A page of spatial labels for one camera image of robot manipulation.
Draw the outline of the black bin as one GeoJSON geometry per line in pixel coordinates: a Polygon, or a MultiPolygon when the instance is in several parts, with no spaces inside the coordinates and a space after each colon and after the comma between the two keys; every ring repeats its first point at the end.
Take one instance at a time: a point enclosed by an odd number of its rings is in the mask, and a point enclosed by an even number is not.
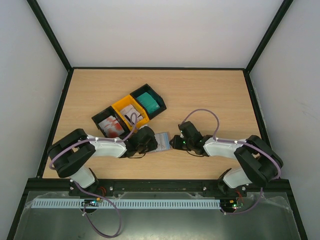
{"type": "Polygon", "coordinates": [[[94,115],[91,119],[106,138],[124,138],[130,133],[127,125],[112,106],[94,115]]]}
{"type": "Polygon", "coordinates": [[[130,95],[146,111],[149,120],[167,109],[163,98],[147,83],[131,92],[130,95]]]}

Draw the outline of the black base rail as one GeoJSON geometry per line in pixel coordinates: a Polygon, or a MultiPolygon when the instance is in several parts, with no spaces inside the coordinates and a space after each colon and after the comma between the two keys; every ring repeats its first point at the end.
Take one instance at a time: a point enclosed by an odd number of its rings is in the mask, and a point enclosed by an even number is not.
{"type": "MultiPolygon", "coordinates": [[[[67,191],[71,196],[85,196],[76,184],[68,179],[30,178],[27,180],[24,194],[30,191],[67,191]]],[[[211,180],[132,180],[99,179],[85,191],[112,197],[120,193],[199,193],[203,197],[227,198],[247,195],[247,192],[259,192],[260,188],[250,183],[233,188],[223,187],[217,179],[211,180]]]]}

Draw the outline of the yellow bin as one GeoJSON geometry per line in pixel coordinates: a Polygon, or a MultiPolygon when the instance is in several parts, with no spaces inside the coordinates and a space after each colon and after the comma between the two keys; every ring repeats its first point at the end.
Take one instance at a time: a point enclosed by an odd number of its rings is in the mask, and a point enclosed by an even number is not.
{"type": "Polygon", "coordinates": [[[131,120],[135,120],[134,117],[131,119],[132,114],[137,115],[138,129],[150,121],[146,110],[131,95],[125,96],[111,106],[130,130],[133,128],[131,120]]]}

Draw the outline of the teal card stack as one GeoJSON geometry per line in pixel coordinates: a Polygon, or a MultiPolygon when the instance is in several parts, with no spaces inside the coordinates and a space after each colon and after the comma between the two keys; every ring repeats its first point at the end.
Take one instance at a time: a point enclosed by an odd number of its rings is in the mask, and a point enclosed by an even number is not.
{"type": "Polygon", "coordinates": [[[144,92],[136,99],[146,109],[148,114],[152,114],[160,108],[157,101],[147,92],[144,92]]]}

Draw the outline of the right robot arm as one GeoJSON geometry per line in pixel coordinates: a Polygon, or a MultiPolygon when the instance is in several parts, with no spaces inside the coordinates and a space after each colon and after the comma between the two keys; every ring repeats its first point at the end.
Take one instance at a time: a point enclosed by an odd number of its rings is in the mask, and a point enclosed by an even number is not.
{"type": "Polygon", "coordinates": [[[281,177],[282,159],[257,135],[231,140],[213,135],[202,135],[190,122],[178,126],[169,144],[175,150],[194,152],[197,157],[224,157],[238,161],[239,168],[229,168],[218,178],[218,191],[229,196],[237,187],[254,184],[264,188],[281,177]]]}

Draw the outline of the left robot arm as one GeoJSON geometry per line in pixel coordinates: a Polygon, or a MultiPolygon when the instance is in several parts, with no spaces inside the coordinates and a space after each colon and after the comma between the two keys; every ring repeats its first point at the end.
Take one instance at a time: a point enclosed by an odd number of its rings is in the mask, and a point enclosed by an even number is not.
{"type": "Polygon", "coordinates": [[[78,128],[49,147],[49,168],[55,170],[60,178],[69,178],[86,189],[97,182],[93,171],[85,167],[91,157],[133,158],[157,147],[155,133],[148,126],[136,133],[130,132],[123,139],[95,137],[78,128]]]}

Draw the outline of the black enclosure frame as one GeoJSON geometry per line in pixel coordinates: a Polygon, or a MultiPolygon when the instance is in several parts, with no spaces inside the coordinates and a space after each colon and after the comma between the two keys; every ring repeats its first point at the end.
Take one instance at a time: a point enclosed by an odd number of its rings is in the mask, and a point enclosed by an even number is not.
{"type": "MultiPolygon", "coordinates": [[[[47,142],[45,147],[48,148],[49,145],[53,141],[54,134],[57,130],[58,126],[58,121],[60,119],[62,109],[65,103],[65,99],[67,97],[67,92],[71,83],[71,78],[74,73],[75,68],[71,66],[69,63],[58,39],[56,38],[48,20],[46,19],[39,3],[36,0],[28,0],[27,1],[28,5],[30,6],[31,10],[33,11],[33,14],[37,18],[38,22],[40,23],[42,29],[44,30],[46,36],[48,37],[51,45],[53,46],[54,50],[56,51],[58,57],[60,58],[62,64],[64,65],[65,69],[67,70],[67,77],[61,92],[61,96],[59,99],[58,107],[54,115],[54,119],[50,128],[50,132],[47,138],[47,142]]],[[[251,57],[247,67],[241,68],[241,71],[243,72],[244,79],[246,82],[247,90],[250,96],[251,104],[253,107],[253,111],[255,114],[257,126],[260,132],[260,135],[264,141],[266,141],[267,144],[270,143],[267,129],[265,126],[265,121],[262,116],[262,112],[260,109],[260,105],[258,103],[258,99],[253,87],[253,83],[250,77],[250,72],[253,70],[255,64],[257,63],[259,57],[263,53],[264,49],[266,48],[267,44],[269,43],[271,37],[273,36],[274,32],[276,31],[277,27],[279,26],[280,22],[286,15],[288,9],[290,8],[291,4],[293,3],[293,0],[283,0],[280,7],[278,8],[275,16],[273,17],[269,27],[267,28],[266,32],[263,35],[263,38],[261,39],[258,47],[256,48],[253,56],[251,57]]],[[[45,163],[47,161],[42,158],[40,161],[40,165],[38,167],[37,175],[34,178],[30,178],[27,181],[26,187],[24,189],[24,192],[22,194],[21,200],[19,202],[17,211],[15,213],[11,228],[9,230],[7,239],[12,240],[17,234],[17,229],[19,222],[21,220],[21,216],[23,213],[23,207],[26,203],[27,200],[27,194],[30,191],[34,191],[37,188],[41,190],[64,190],[67,187],[67,182],[66,180],[54,180],[54,179],[49,179],[49,180],[44,180],[42,178],[44,170],[45,170],[45,163]]],[[[294,220],[297,226],[297,230],[299,233],[299,236],[302,240],[306,240],[307,234],[305,231],[305,228],[303,226],[303,222],[297,207],[297,203],[295,201],[294,195],[292,193],[289,194],[288,196],[289,200],[289,205],[291,209],[293,210],[293,216],[294,220]]]]}

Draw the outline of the red white card stack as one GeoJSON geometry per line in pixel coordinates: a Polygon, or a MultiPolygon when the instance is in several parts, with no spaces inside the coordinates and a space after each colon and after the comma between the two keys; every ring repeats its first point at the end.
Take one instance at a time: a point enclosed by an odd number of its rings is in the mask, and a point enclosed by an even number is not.
{"type": "Polygon", "coordinates": [[[107,138],[116,138],[122,135],[125,130],[114,116],[108,116],[106,119],[98,123],[107,138]]]}

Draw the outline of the white pink card stack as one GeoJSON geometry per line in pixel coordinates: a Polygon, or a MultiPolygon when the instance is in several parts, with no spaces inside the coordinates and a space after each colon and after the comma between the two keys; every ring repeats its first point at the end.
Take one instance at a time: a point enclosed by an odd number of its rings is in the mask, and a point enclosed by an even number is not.
{"type": "Polygon", "coordinates": [[[137,115],[137,121],[138,122],[144,119],[142,114],[140,114],[138,112],[138,110],[132,104],[127,105],[126,107],[121,109],[119,112],[128,121],[130,126],[133,126],[133,124],[134,124],[134,122],[132,121],[132,114],[136,114],[137,115]]]}

